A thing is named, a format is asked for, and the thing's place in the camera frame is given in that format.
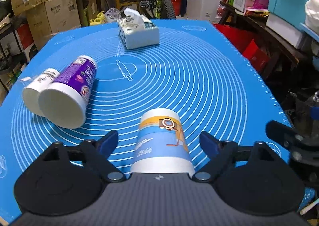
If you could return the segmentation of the blue yellow paper cup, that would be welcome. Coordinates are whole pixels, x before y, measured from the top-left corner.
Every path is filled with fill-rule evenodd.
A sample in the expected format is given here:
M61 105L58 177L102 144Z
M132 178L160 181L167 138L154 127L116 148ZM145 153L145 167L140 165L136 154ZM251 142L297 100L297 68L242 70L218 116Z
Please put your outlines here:
M143 114L130 172L194 175L194 166L177 113L156 108Z

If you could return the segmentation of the purple paper cup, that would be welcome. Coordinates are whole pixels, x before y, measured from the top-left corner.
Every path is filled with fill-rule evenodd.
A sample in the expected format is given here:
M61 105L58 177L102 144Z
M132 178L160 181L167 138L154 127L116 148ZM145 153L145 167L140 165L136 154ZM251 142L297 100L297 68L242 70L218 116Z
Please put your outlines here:
M54 125L80 128L96 78L97 63L87 55L78 56L37 97L38 105Z

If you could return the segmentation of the white paper cup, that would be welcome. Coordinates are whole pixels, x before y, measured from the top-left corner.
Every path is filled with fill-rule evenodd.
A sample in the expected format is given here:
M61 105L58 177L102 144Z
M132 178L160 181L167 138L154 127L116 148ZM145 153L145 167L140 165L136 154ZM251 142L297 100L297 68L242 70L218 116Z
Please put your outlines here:
M33 114L43 117L43 112L41 112L38 104L39 94L46 89L50 83L60 74L59 71L53 68L45 69L36 80L30 83L22 90L22 99L24 105Z

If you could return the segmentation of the clear plastic cup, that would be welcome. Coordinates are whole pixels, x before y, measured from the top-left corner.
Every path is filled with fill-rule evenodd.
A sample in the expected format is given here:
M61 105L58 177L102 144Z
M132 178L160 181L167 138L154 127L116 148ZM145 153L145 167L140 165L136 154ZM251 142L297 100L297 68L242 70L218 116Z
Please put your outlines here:
M20 74L18 77L16 84L19 88L24 89L26 86L28 86L30 83L34 82L38 75L35 76L27 76L25 74Z

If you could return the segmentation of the blue silicone baking mat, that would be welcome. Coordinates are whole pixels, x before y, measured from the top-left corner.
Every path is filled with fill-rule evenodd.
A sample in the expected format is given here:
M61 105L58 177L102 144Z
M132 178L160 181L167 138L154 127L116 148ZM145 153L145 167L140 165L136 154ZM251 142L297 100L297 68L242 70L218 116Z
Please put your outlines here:
M196 170L208 157L199 135L207 131L221 140L251 145L265 141L288 159L288 152L268 140L266 123L288 119L263 79L231 43L204 21L155 21L159 45L127 50L117 24L104 24L62 32L54 36L22 71L40 75L47 68L63 70L80 55L92 57L97 75L78 129L55 126L31 113L15 83L1 106L1 219L15 222L21 212L14 198L14 184L21 173L52 143L79 145L97 140L112 129L119 143L110 162L130 173L138 126L144 113L154 108L176 112ZM20 225L305 225L297 214L256 217L242 214L201 184L179 182L162 192L151 186L153 176L137 179L130 197L126 190L112 190L83 215L39 218L25 215Z

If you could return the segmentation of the black metal shelf rack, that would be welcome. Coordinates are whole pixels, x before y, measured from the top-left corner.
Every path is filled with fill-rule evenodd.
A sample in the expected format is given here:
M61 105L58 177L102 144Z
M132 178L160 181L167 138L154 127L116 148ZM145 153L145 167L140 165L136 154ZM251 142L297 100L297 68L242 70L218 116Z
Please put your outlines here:
M1 86L8 92L30 61L34 40L25 15L1 21Z

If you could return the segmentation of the white tissue box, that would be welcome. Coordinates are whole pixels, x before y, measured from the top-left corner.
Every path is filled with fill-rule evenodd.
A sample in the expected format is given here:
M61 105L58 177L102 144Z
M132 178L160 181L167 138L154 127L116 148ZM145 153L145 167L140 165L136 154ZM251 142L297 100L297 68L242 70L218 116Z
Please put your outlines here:
M158 45L159 28L137 10L126 8L125 17L118 19L119 35L128 50Z

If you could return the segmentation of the lower cardboard box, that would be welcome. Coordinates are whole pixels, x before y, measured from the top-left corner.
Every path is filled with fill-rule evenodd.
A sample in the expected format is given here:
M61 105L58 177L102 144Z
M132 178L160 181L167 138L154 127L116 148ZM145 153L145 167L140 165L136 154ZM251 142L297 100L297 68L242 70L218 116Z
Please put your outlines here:
M81 27L76 0L48 0L26 12L38 50L57 33Z

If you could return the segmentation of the yellow toy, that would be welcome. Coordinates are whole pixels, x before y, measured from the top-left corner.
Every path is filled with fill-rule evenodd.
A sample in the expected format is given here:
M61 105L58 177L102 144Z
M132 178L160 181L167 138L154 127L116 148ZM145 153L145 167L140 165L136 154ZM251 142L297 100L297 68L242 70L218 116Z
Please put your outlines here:
M101 11L99 14L97 14L97 17L95 19L89 20L89 25L100 25L107 23L106 16L104 14L104 11Z

